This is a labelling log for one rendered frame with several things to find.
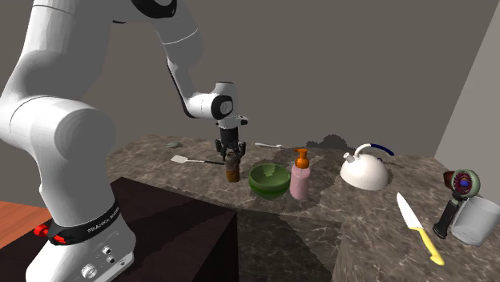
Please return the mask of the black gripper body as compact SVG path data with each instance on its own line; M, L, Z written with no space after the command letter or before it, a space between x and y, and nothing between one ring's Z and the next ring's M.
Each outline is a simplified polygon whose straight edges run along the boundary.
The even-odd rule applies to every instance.
M220 128L220 138L215 141L222 141L227 150L235 151L239 141L239 129L237 127L224 129Z

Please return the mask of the brown rusty bottle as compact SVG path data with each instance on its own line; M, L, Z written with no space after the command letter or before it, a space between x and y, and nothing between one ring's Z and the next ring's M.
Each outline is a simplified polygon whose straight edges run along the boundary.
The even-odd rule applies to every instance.
M240 181L240 158L233 151L226 154L225 168L226 178L229 183L236 183Z

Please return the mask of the green bowl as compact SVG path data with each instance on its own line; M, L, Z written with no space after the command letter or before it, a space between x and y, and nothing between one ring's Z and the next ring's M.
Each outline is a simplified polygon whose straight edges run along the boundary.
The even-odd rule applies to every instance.
M264 199L276 199L288 191L291 175L288 169L274 163L258 164L248 175L250 188Z

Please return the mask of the pink orange pump bottle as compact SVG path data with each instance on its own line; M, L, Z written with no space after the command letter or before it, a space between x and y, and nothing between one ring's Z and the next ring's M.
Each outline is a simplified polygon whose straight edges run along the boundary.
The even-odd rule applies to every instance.
M291 170L289 191L293 198L303 200L308 197L309 179L311 169L308 160L307 148L296 148L298 157Z

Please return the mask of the dark robot stand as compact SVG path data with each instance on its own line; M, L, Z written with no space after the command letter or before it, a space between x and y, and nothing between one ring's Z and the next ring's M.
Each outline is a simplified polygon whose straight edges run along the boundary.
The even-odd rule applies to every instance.
M95 282L83 272L118 270L111 282L240 282L237 213L190 196L120 177L111 183L123 218L135 233L133 258L108 240L64 282Z

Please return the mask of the grey cup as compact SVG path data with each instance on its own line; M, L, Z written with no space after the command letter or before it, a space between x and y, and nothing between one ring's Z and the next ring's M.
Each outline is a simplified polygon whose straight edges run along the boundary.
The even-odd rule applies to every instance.
M468 199L458 210L451 233L464 244L481 246L500 221L500 206L479 196Z

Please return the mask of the yellow handled knife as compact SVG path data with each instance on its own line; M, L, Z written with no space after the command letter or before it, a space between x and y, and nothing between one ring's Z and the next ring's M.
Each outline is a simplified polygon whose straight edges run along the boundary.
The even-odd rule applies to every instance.
M420 220L417 218L416 214L414 213L413 209L410 207L410 205L406 201L405 197L400 192L398 192L396 195L396 198L397 198L397 206L399 207L401 216L402 216L403 220L405 221L407 228L418 232L423 244L425 245L425 247L427 248L427 250L430 253L429 258L435 264L440 265L440 266L444 266L445 261L443 260L439 251L436 249L436 247L433 244L432 240L430 239L428 233L423 228Z

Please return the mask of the black handled round tool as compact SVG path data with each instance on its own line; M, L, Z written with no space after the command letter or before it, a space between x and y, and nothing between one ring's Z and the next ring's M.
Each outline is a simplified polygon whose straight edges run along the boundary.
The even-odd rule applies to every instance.
M460 203L475 197L481 187L478 175L469 169L446 171L443 173L443 181L452 192L452 198L448 201L440 220L433 225L434 233L441 239L447 237L448 228L453 221Z

